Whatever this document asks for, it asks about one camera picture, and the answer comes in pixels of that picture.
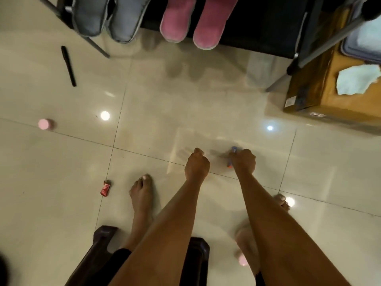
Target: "pink round object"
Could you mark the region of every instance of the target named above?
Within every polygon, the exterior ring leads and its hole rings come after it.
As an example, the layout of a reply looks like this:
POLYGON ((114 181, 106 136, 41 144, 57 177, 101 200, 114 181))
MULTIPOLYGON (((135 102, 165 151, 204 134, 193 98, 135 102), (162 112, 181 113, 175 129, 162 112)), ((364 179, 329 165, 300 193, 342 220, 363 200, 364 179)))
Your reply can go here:
POLYGON ((246 257, 244 254, 241 254, 239 257, 238 257, 238 262, 241 266, 247 266, 249 263, 247 262, 246 260, 246 257))
POLYGON ((38 127, 42 130, 49 129, 51 127, 49 120, 47 119, 40 119, 38 122, 38 127))

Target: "person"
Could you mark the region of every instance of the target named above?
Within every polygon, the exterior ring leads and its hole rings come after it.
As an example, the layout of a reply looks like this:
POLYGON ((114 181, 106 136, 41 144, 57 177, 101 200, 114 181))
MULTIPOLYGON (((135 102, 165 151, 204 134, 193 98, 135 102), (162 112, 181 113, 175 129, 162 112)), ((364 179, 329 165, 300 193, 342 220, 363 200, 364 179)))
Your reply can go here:
MULTIPOLYGON (((253 176, 255 156, 244 149, 229 154, 241 185, 250 225, 236 242, 257 285, 348 286, 316 243, 287 213, 281 195, 273 198, 253 176)), ((146 174, 130 190, 134 208, 131 235, 89 285, 178 286, 191 238, 198 194, 210 163, 196 148, 185 165, 185 182, 155 220, 152 178, 146 174)))

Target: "gray slipper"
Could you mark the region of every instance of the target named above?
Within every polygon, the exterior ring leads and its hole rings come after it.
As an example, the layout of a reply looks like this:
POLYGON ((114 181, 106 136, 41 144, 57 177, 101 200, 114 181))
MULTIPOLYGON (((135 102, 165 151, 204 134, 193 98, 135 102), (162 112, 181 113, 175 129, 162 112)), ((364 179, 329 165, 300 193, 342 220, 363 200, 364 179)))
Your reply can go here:
POLYGON ((129 43, 140 28, 150 0, 115 0, 115 2, 107 31, 114 41, 129 43))
POLYGON ((107 18, 109 0, 73 0, 72 18, 74 29, 83 36, 101 34, 107 18))

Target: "black pants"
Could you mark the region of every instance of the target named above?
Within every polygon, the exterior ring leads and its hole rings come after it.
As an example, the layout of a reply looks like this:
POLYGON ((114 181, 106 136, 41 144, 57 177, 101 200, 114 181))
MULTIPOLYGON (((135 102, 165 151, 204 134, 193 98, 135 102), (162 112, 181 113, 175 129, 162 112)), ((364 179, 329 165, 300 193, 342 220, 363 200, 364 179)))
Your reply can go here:
MULTIPOLYGON (((107 286, 130 255, 128 249, 115 251, 102 269, 87 281, 86 286, 107 286)), ((261 272, 255 276, 255 281, 257 286, 265 286, 261 272)))

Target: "fist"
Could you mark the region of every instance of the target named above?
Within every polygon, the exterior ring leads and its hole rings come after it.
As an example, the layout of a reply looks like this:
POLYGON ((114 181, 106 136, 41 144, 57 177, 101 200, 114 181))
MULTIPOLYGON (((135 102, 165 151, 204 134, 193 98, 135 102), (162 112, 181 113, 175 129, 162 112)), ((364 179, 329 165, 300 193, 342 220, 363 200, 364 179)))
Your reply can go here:
POLYGON ((253 173, 255 170, 255 155, 249 149, 229 153, 234 168, 240 168, 253 173))
POLYGON ((210 162, 204 157, 204 152, 195 148, 194 153, 188 158, 188 162, 185 165, 185 177, 187 181, 197 180, 203 182, 209 173, 210 162))

